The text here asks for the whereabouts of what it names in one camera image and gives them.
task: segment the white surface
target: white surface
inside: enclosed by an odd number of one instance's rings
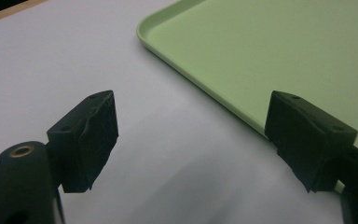
[[[120,137],[68,224],[342,223],[273,147],[147,51],[135,30],[172,0],[48,0],[0,20],[0,152],[46,143],[81,100],[113,90]]]

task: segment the mounting hole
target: mounting hole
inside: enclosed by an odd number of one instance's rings
[[[10,152],[10,157],[12,158],[24,157],[31,154],[33,151],[34,151],[34,147],[32,146],[20,146]]]
[[[71,130],[71,126],[68,126],[68,125],[63,126],[63,127],[61,128],[61,131],[63,131],[63,132],[66,132],[66,131],[69,131],[69,130]]]
[[[29,213],[27,211],[23,210],[23,211],[19,211],[19,212],[16,212],[15,214],[11,215],[7,219],[5,224],[22,224],[22,223],[26,223],[29,218],[30,218]]]
[[[339,127],[339,126],[334,126],[333,129],[337,130],[337,131],[344,131],[344,128]]]

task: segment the tray rim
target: tray rim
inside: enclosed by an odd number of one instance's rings
[[[207,0],[179,0],[178,2],[175,2],[171,5],[168,5],[148,16],[146,16],[143,20],[141,20],[137,26],[136,33],[141,40],[142,44],[152,51],[154,54],[156,54],[162,61],[167,63],[169,66],[171,66],[173,69],[178,71],[182,76],[186,77],[188,80],[190,80],[193,84],[195,84],[197,87],[202,89],[205,93],[210,95],[215,101],[217,101],[220,105],[228,109],[231,113],[236,115],[238,118],[240,118],[242,121],[244,121],[246,124],[248,124],[250,127],[255,129],[258,133],[263,135],[264,137],[264,126],[263,124],[259,124],[255,118],[253,118],[251,115],[245,114],[242,111],[240,111],[236,106],[234,106],[232,103],[224,99],[223,96],[216,93],[214,90],[203,84],[200,80],[190,75],[189,72],[185,70],[185,68],[181,67],[177,63],[175,63],[173,60],[166,57],[160,50],[152,46],[147,42],[147,35],[148,33],[154,29],[156,26],[162,24],[165,21],[168,21],[169,19],[180,15],[181,13],[185,12],[186,10],[191,9],[192,7],[195,7]]]

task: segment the light green plastic tray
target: light green plastic tray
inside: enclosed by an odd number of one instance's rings
[[[182,0],[144,19],[137,32],[260,133],[274,90],[358,130],[358,1]]]

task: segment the white table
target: white table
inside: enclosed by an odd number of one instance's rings
[[[0,152],[46,143],[90,94],[113,90],[120,137],[71,223],[342,223],[273,146],[145,49],[136,26],[173,0],[48,0],[0,20]]]

